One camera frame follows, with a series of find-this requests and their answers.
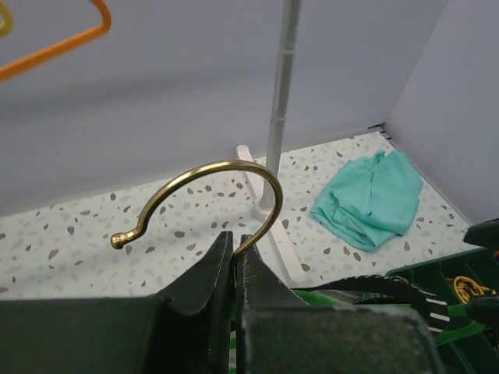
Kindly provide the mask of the green hanger with brass hook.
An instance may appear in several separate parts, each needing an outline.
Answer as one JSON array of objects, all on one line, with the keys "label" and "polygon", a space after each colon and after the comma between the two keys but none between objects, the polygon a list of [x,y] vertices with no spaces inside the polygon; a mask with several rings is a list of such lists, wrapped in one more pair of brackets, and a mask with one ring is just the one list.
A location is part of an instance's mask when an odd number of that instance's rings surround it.
[{"label": "green hanger with brass hook", "polygon": [[[281,260],[272,267],[289,282],[302,286],[324,284],[343,277],[389,273],[392,270],[457,255],[476,248],[462,241],[467,223],[429,183],[419,194],[419,208],[411,228],[373,252],[356,249],[330,233],[310,213],[327,175],[321,162],[293,161],[285,168],[285,208],[279,220],[292,241],[306,279],[290,281]],[[220,231],[255,232],[261,225],[252,216],[253,198],[242,172],[222,172],[188,182],[165,199],[141,206],[139,198],[153,190],[139,186],[121,194],[126,213],[124,234],[111,237],[113,246],[130,250],[138,245],[156,249],[161,243],[200,251],[201,242]]]}]

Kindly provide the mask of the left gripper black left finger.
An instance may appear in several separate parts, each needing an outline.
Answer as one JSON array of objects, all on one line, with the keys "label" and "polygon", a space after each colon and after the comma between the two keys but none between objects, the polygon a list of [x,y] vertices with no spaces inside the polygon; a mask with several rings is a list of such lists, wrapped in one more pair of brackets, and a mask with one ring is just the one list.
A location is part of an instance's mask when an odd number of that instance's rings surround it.
[{"label": "left gripper black left finger", "polygon": [[142,297],[1,303],[4,373],[226,373],[233,236]]}]

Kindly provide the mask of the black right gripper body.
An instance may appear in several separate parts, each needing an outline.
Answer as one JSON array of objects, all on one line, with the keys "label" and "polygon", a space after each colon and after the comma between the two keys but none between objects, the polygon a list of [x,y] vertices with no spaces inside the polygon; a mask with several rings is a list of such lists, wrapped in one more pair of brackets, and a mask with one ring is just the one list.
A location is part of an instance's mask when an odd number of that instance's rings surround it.
[{"label": "black right gripper body", "polygon": [[472,296],[466,314],[494,332],[498,341],[498,220],[484,221],[471,226],[463,242],[479,247],[471,255],[471,269],[490,291]]}]

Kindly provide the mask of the black white striped tank top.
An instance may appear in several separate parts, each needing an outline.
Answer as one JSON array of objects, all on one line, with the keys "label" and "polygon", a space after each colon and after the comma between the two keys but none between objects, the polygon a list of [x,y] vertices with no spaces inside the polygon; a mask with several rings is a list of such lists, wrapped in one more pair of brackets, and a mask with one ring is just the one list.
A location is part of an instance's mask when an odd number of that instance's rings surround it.
[{"label": "black white striped tank top", "polygon": [[436,294],[412,286],[398,278],[379,274],[345,277],[318,286],[297,288],[297,290],[370,292],[408,302],[423,317],[428,330],[433,335],[444,332],[451,321],[447,302]]}]

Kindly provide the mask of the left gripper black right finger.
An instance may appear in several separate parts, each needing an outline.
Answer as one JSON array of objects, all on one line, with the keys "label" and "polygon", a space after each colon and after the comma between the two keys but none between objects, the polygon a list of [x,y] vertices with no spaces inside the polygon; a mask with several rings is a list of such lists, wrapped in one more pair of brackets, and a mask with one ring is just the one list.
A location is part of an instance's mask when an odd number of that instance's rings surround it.
[{"label": "left gripper black right finger", "polygon": [[311,305],[263,262],[236,260],[237,373],[442,373],[434,335],[408,303]]}]

